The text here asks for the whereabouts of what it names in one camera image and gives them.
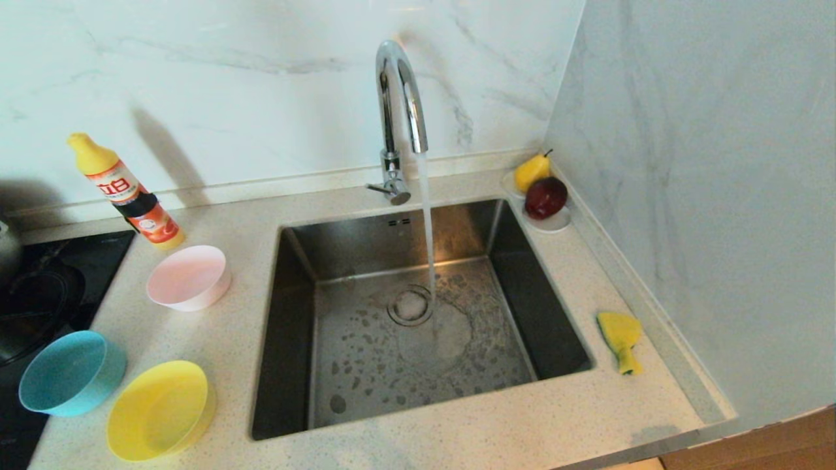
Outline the yellow green sponge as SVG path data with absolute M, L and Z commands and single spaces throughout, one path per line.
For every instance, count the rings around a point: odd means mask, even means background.
M 644 369 L 633 354 L 633 348 L 643 332 L 639 319 L 629 313 L 602 311 L 597 313 L 596 320 L 605 342 L 618 361 L 619 374 L 642 374 Z

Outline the orange dish soap bottle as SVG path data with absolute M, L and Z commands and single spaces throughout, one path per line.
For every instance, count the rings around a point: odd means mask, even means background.
M 83 132 L 72 133 L 67 143 L 75 152 L 77 169 L 150 244 L 169 250 L 184 242 L 185 232 L 179 224 L 115 151 L 100 146 Z

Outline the blue plastic bowl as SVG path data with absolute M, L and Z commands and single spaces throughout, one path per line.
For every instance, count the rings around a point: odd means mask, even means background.
M 101 405 L 121 384 L 127 354 L 92 330 L 66 334 L 27 366 L 18 387 L 24 408 L 52 416 L 78 416 Z

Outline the round metal sink drain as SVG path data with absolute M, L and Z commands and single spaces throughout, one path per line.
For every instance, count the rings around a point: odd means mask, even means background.
M 407 285 L 397 292 L 386 306 L 389 318 L 402 326 L 415 327 L 429 321 L 434 300 L 429 289 L 421 285 Z

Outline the stainless steel sink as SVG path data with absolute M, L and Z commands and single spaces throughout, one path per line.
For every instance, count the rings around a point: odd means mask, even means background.
M 386 307 L 428 289 L 421 210 L 278 231 L 255 441 L 593 368 L 510 202 L 435 206 L 431 220 L 436 303 L 415 327 Z

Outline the running tap water stream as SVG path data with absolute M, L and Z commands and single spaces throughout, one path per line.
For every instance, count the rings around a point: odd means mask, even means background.
M 430 294 L 428 307 L 434 307 L 436 303 L 436 269 L 435 269 L 435 247 L 433 238 L 433 227 L 431 220 L 430 187 L 427 168 L 427 159 L 424 153 L 416 155 L 416 164 L 419 173 L 421 188 L 422 214 L 426 232 L 426 252 L 428 260 L 428 291 Z

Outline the chrome gooseneck faucet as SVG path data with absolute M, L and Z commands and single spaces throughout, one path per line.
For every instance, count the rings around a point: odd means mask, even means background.
M 428 149 L 425 113 L 420 89 L 410 61 L 403 47 L 394 40 L 382 42 L 376 52 L 376 89 L 378 93 L 381 130 L 384 146 L 380 152 L 383 182 L 367 184 L 371 191 L 378 191 L 393 206 L 409 202 L 410 193 L 405 174 L 401 169 L 400 151 L 395 144 L 393 119 L 393 90 L 399 89 L 403 98 L 410 143 L 415 154 L 425 154 Z

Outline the yellow pear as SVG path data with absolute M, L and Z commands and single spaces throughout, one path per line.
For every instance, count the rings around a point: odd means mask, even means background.
M 514 184 L 520 194 L 525 195 L 534 182 L 548 178 L 551 174 L 549 154 L 553 150 L 534 155 L 520 164 L 513 174 Z

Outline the dark red apple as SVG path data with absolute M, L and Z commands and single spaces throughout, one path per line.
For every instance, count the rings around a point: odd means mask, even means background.
M 524 211 L 535 220 L 558 213 L 568 200 L 567 185 L 554 176 L 535 181 L 526 192 Z

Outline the small white saucer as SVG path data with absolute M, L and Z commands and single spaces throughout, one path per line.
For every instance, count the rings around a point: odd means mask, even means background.
M 525 210 L 522 211 L 522 216 L 526 223 L 535 231 L 541 233 L 556 233 L 564 230 L 572 221 L 572 215 L 569 206 L 564 206 L 561 210 L 555 212 L 550 217 L 543 219 L 532 218 Z

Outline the pink plastic bowl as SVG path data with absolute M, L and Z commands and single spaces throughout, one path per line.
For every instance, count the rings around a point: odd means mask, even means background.
M 170 254 L 150 274 L 146 294 L 159 306 L 194 312 L 212 306 L 232 283 L 226 254 L 212 245 Z

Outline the black glass cooktop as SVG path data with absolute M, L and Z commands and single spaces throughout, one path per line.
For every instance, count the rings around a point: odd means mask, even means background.
M 27 470 L 48 420 L 46 414 L 29 411 L 19 401 L 18 387 L 25 369 L 55 339 L 91 326 L 134 237 L 132 231 L 121 231 L 27 245 L 18 273 L 0 287 L 0 294 L 4 294 L 22 275 L 51 264 L 77 268 L 86 281 L 80 305 L 69 322 L 35 351 L 0 367 L 0 470 Z

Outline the yellow plastic bowl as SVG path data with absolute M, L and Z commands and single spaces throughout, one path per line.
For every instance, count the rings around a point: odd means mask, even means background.
M 202 437 L 216 410 L 214 386 L 200 366 L 185 360 L 162 363 L 138 375 L 114 402 L 108 449 L 128 462 L 179 453 Z

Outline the black round pan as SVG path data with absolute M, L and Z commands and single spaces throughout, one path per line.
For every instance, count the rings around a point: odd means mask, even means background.
M 77 312 L 85 288 L 77 268 L 51 264 L 22 275 L 0 294 L 0 367 L 52 339 Z

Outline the metal kettle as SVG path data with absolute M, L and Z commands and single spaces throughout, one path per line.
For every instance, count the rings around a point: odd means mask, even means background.
M 0 216 L 0 287 L 12 281 L 22 258 L 23 244 L 18 229 Z

